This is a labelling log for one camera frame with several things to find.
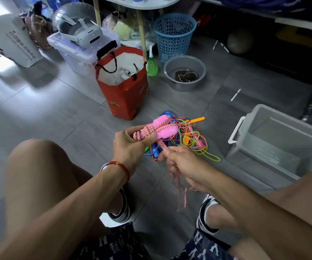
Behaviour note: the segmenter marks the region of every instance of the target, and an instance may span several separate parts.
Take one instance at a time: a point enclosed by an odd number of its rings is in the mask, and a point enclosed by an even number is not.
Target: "navy blue shorts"
[[[132,223],[110,228],[110,234],[77,247],[71,260],[151,260]],[[238,260],[200,230],[174,260]]]

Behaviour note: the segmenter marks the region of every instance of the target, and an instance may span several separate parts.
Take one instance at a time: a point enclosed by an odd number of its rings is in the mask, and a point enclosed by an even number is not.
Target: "gray plastic basin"
[[[176,81],[176,72],[179,70],[188,69],[198,74],[198,79],[192,82]],[[206,67],[198,58],[190,55],[180,55],[169,59],[163,67],[163,71],[172,82],[169,83],[171,88],[180,92],[188,92],[193,90],[198,82],[200,82],[206,73]]]

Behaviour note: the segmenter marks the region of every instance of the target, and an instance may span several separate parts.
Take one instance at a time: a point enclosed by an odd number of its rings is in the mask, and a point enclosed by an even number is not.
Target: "green bottle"
[[[158,66],[157,66],[157,62],[155,61],[154,57],[153,57],[153,46],[150,45],[150,56],[148,59],[148,62],[146,63],[146,72],[148,73],[148,75],[150,76],[154,76],[157,75],[158,72]]]

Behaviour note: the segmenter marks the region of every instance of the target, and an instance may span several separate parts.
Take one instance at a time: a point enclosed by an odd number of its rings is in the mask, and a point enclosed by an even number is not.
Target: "hand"
[[[136,170],[136,165],[145,153],[145,148],[151,146],[156,141],[157,134],[151,133],[141,141],[132,138],[134,132],[141,130],[145,126],[130,127],[115,133],[113,142],[113,161],[123,164],[132,176]]]
[[[186,181],[198,191],[210,193],[205,186],[206,168],[210,167],[208,163],[200,159],[192,150],[187,146],[176,146],[165,148],[158,160],[166,159],[167,169],[171,173],[179,170],[179,173],[185,176]]]

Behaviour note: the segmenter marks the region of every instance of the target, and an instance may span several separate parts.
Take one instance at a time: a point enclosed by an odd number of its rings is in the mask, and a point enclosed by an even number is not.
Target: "black and white sneaker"
[[[205,223],[208,208],[215,204],[220,204],[220,203],[213,196],[211,196],[210,194],[207,194],[207,196],[204,198],[204,201],[200,207],[199,215],[196,221],[197,229],[200,229],[201,231],[209,235],[214,235],[219,231],[219,229],[209,228],[209,226],[207,226],[207,224]]]
[[[101,171],[104,170],[107,166],[109,166],[109,163],[104,164],[101,168]],[[131,210],[127,203],[127,197],[126,197],[125,191],[123,190],[123,188],[121,188],[119,191],[122,196],[121,210],[117,215],[115,214],[108,214],[108,215],[113,221],[122,224],[122,223],[127,222],[129,218],[131,217]]]

